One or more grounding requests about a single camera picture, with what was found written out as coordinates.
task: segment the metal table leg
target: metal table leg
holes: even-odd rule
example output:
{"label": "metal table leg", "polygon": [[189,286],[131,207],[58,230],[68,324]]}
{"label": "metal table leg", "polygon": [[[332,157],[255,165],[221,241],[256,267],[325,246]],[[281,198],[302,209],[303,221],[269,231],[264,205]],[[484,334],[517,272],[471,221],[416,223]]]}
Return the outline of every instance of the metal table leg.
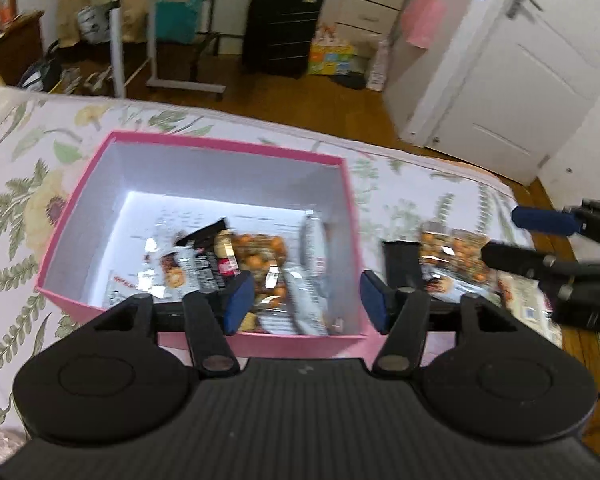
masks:
{"label": "metal table leg", "polygon": [[125,58],[122,43],[122,0],[113,0],[109,11],[109,29],[111,34],[111,67],[113,69],[113,88],[116,97],[125,98]]}
{"label": "metal table leg", "polygon": [[[212,33],[213,26],[213,7],[214,0],[211,0],[209,19],[208,19],[208,34]],[[147,86],[155,88],[179,88],[183,90],[199,90],[203,92],[211,92],[222,96],[225,85],[217,85],[212,83],[199,83],[193,81],[177,81],[160,79],[158,77],[158,63],[157,63],[157,45],[155,38],[155,0],[149,0],[149,17],[148,17],[148,30],[147,30],[147,56],[151,62],[151,77],[146,82]],[[216,49],[218,49],[219,38],[216,40]]]}

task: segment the snack package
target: snack package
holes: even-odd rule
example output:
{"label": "snack package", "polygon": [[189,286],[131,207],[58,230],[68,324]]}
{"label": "snack package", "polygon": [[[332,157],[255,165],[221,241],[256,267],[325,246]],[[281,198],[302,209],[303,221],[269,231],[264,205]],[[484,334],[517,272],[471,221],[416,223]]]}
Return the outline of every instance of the snack package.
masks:
{"label": "snack package", "polygon": [[224,219],[180,238],[176,245],[192,251],[193,267],[203,294],[219,292],[232,276],[240,273]]}
{"label": "snack package", "polygon": [[232,248],[240,269],[251,271],[256,282],[256,301],[240,330],[297,335],[293,323],[288,323],[291,318],[282,274],[287,255],[285,241],[279,236],[241,234],[232,237]]}
{"label": "snack package", "polygon": [[134,294],[142,292],[129,280],[126,280],[122,276],[118,276],[113,270],[109,273],[109,279],[107,281],[107,290],[105,292],[105,299],[103,303],[104,308],[111,308],[116,306],[126,298],[130,298]]}
{"label": "snack package", "polygon": [[184,295],[200,290],[191,254],[185,248],[172,247],[147,256],[136,288],[157,298],[158,303],[181,301]]}
{"label": "snack package", "polygon": [[519,321],[562,347],[562,330],[551,320],[553,311],[536,280],[498,271],[504,306]]}
{"label": "snack package", "polygon": [[500,305],[495,273],[480,257],[487,241],[484,235],[450,230],[439,222],[424,222],[420,265],[426,291],[451,303],[458,303],[463,294],[472,292]]}
{"label": "snack package", "polygon": [[301,232],[301,261],[313,280],[316,292],[328,298],[327,243],[322,219],[313,211],[307,213]]}
{"label": "snack package", "polygon": [[294,306],[294,321],[304,335],[329,335],[324,321],[327,302],[315,290],[301,266],[286,263],[283,267],[288,294]]}

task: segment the black suitcase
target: black suitcase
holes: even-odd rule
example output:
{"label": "black suitcase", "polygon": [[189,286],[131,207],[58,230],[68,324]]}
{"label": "black suitcase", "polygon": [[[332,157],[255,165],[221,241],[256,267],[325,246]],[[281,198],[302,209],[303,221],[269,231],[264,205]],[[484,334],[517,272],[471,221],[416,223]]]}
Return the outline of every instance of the black suitcase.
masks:
{"label": "black suitcase", "polygon": [[322,0],[251,0],[242,63],[250,70],[306,73]]}

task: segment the bed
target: bed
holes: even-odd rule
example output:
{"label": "bed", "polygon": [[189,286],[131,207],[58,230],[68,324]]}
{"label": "bed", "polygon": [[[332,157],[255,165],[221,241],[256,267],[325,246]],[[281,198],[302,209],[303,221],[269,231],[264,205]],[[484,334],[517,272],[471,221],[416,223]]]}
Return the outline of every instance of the bed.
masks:
{"label": "bed", "polygon": [[428,219],[531,245],[528,233],[510,222],[516,202],[509,187],[468,165],[200,108],[0,88],[2,429],[23,429],[11,399],[18,368],[76,328],[34,290],[34,277],[67,197],[111,130],[275,144],[344,158],[357,205],[363,264],[380,275],[379,241],[416,240],[420,223]]}

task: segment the cardboard box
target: cardboard box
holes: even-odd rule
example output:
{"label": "cardboard box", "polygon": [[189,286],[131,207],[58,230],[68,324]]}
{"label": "cardboard box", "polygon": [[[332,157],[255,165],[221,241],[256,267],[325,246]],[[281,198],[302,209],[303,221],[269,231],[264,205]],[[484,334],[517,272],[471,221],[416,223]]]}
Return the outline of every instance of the cardboard box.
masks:
{"label": "cardboard box", "polygon": [[[343,159],[228,140],[113,132],[90,161],[58,222],[40,265],[37,288],[85,323],[105,304],[110,274],[129,279],[142,269],[157,222],[193,232],[226,217],[237,232],[282,235],[288,261],[299,261],[307,209],[328,229],[330,306],[343,335],[239,333],[239,356],[325,358],[369,333],[358,295],[357,226]],[[186,349],[183,333],[160,343]]]}

